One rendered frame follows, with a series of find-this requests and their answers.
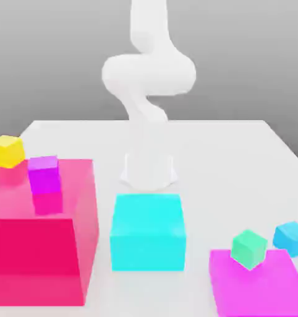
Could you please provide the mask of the small purple cube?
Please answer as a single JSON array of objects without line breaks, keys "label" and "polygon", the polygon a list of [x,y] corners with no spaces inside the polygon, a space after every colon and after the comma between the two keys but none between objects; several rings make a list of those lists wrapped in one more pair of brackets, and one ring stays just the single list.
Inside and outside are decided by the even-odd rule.
[{"label": "small purple cube", "polygon": [[59,160],[56,155],[28,159],[28,178],[33,194],[61,191]]}]

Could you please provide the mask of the small yellow cube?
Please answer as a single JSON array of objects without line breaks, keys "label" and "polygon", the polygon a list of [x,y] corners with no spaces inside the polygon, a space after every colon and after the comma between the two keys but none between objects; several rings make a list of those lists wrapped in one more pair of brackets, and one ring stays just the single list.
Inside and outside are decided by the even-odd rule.
[{"label": "small yellow cube", "polygon": [[0,167],[14,168],[25,160],[23,141],[20,137],[0,136]]}]

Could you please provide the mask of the large pink box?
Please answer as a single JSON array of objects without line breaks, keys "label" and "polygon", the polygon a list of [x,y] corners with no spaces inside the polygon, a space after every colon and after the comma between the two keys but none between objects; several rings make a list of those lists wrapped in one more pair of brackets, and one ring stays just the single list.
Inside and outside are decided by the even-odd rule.
[{"label": "large pink box", "polygon": [[85,304],[99,225],[93,162],[62,159],[61,190],[33,194],[27,164],[0,168],[0,306]]}]

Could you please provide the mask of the large cyan box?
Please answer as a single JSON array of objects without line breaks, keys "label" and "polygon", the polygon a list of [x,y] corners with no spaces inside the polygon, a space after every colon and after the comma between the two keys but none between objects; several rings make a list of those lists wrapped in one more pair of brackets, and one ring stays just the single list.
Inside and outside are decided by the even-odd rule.
[{"label": "large cyan box", "polygon": [[118,194],[109,234],[113,271],[183,271],[186,230],[178,194]]}]

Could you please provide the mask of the small blue cube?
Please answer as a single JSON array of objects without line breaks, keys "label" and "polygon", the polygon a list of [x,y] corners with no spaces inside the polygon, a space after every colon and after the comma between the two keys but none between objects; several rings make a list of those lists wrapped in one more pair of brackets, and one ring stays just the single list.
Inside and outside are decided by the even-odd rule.
[{"label": "small blue cube", "polygon": [[275,228],[273,246],[278,249],[285,249],[290,257],[298,256],[298,223],[287,222]]}]

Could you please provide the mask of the small green cube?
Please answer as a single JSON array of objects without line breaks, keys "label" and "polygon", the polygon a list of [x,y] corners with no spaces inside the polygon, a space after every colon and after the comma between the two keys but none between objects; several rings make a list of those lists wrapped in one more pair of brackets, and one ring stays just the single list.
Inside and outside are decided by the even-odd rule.
[{"label": "small green cube", "polygon": [[265,260],[268,240],[247,229],[232,240],[231,258],[251,271]]}]

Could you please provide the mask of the large magenta box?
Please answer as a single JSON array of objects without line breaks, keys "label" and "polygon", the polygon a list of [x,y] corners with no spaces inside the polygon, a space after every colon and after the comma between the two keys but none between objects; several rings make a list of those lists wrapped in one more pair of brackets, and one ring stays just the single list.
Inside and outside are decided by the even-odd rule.
[{"label": "large magenta box", "polygon": [[212,250],[209,273],[219,317],[298,317],[298,271],[286,250],[268,250],[251,271]]}]

